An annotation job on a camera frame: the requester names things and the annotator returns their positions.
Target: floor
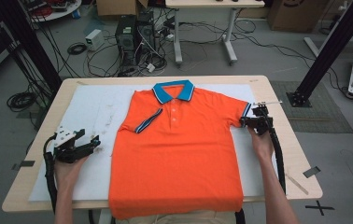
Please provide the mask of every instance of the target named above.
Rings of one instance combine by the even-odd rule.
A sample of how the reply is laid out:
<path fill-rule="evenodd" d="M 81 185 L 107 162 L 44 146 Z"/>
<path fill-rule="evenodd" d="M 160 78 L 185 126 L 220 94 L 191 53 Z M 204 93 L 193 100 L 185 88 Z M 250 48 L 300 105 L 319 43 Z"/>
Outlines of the floor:
<path fill-rule="evenodd" d="M 88 11 L 85 7 L 81 14 L 82 17 L 78 20 L 65 17 L 57 21 L 48 21 L 45 24 L 50 27 L 65 59 L 67 48 L 73 43 L 83 42 L 84 37 L 92 29 L 107 30 L 109 35 L 115 33 L 117 26 L 115 21 L 100 21 L 95 11 Z M 252 22 L 256 25 L 256 30 L 248 35 L 254 36 L 263 45 L 275 44 L 288 47 L 309 58 L 314 58 L 314 56 L 303 42 L 303 38 L 310 36 L 317 45 L 320 45 L 321 41 L 326 38 L 317 30 L 312 34 L 285 33 L 269 30 L 264 20 Z M 221 22 L 211 24 L 223 29 L 226 27 Z M 241 21 L 240 26 L 246 31 L 253 28 L 250 21 Z M 183 26 L 180 33 L 181 38 L 193 41 L 209 41 L 219 37 L 219 34 L 210 32 L 204 27 L 189 25 Z M 57 66 L 49 41 L 40 31 L 37 31 L 37 35 L 54 66 Z M 115 39 L 109 39 L 106 44 L 111 43 L 115 43 Z M 153 72 L 151 75 L 265 75 L 270 80 L 301 81 L 308 71 L 304 60 L 285 56 L 276 48 L 259 47 L 248 39 L 235 40 L 233 46 L 238 62 L 229 66 L 221 43 L 197 45 L 184 42 L 182 43 L 184 63 L 177 67 L 173 62 L 172 46 L 166 44 L 164 51 L 167 52 L 168 65 L 164 70 L 155 71 L 156 73 Z M 109 73 L 116 71 L 116 66 L 111 68 L 109 66 L 115 61 L 117 55 L 116 47 L 109 47 L 99 52 L 91 61 L 91 65 L 98 67 L 93 67 L 92 72 L 103 76 L 106 69 L 109 69 Z M 70 67 L 81 77 L 88 74 L 87 66 L 83 69 L 85 57 L 86 54 L 83 53 L 72 55 L 68 59 Z M 332 66 L 341 87 L 346 86 L 349 81 L 352 59 L 353 42 L 350 42 Z M 66 69 L 61 71 L 60 76 L 70 77 Z M 331 80 L 334 85 L 335 77 L 331 77 Z M 353 100 L 346 99 L 341 92 L 332 88 L 328 76 L 325 76 L 322 82 L 353 128 Z M 10 214 L 2 211 L 2 203 L 18 172 L 13 169 L 13 165 L 24 159 L 27 148 L 36 135 L 31 121 L 17 119 L 18 113 L 11 112 L 6 104 L 11 95 L 25 91 L 26 88 L 27 81 L 21 70 L 11 58 L 7 58 L 0 65 L 0 223 L 39 224 L 51 223 L 53 220 L 51 212 Z M 302 223 L 353 223 L 353 133 L 296 133 L 296 136 L 311 166 L 317 166 L 321 170 L 317 174 L 317 179 L 323 190 L 323 197 L 318 202 L 315 200 L 291 202 L 299 219 Z M 307 205 L 318 206 L 318 203 L 324 208 L 305 208 Z M 244 209 L 247 223 L 265 223 L 264 203 L 245 203 Z M 87 211 L 77 210 L 74 216 L 75 223 L 88 223 Z M 98 220 L 98 218 L 99 211 L 94 211 L 94 219 Z"/>

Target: blue collar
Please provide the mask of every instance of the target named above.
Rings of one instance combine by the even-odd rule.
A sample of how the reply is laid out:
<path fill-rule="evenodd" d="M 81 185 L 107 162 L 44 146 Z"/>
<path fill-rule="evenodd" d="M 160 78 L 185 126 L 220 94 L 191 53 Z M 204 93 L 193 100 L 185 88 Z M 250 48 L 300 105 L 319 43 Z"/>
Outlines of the blue collar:
<path fill-rule="evenodd" d="M 194 86 L 188 80 L 179 80 L 179 81 L 171 81 L 171 82 L 164 82 L 164 83 L 157 83 L 153 87 L 154 95 L 156 96 L 157 100 L 161 104 L 165 104 L 173 99 L 162 87 L 165 86 L 175 86 L 175 85 L 184 85 L 182 91 L 178 95 L 177 99 L 190 101 L 191 96 L 193 95 Z"/>

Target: person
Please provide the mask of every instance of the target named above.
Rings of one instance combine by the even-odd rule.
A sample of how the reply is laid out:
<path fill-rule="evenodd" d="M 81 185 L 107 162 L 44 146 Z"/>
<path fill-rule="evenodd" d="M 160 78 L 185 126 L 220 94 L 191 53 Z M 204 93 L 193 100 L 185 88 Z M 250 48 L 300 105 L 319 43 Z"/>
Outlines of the person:
<path fill-rule="evenodd" d="M 263 179 L 266 223 L 295 224 L 299 223 L 292 207 L 290 206 L 283 189 L 279 185 L 272 164 L 274 152 L 270 134 L 257 135 L 255 130 L 248 127 L 252 138 L 252 146 L 261 166 Z M 56 224 L 73 223 L 72 194 L 78 180 L 78 173 L 87 158 L 76 161 L 73 164 L 56 161 L 55 174 L 58 186 L 57 204 L 55 211 Z"/>

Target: orange polo shirt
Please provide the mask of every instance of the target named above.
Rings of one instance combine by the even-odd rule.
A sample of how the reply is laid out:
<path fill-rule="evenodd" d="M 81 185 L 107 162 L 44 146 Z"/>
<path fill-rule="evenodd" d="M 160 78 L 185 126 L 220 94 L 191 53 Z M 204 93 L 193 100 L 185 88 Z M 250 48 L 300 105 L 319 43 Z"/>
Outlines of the orange polo shirt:
<path fill-rule="evenodd" d="M 230 126 L 240 127 L 249 108 L 188 80 L 136 91 L 112 154 L 112 215 L 239 211 L 243 191 Z"/>

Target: black stand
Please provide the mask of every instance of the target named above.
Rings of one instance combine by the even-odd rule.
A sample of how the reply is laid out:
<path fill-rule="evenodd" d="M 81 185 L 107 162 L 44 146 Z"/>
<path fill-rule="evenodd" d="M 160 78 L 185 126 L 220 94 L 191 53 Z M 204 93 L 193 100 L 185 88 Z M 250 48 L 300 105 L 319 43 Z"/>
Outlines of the black stand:
<path fill-rule="evenodd" d="M 353 36 L 353 2 L 348 7 L 346 14 L 340 20 L 336 29 L 319 53 L 313 66 L 308 71 L 304 80 L 293 93 L 292 106 L 303 106 L 313 92 L 314 88 L 325 76 L 337 56 Z"/>

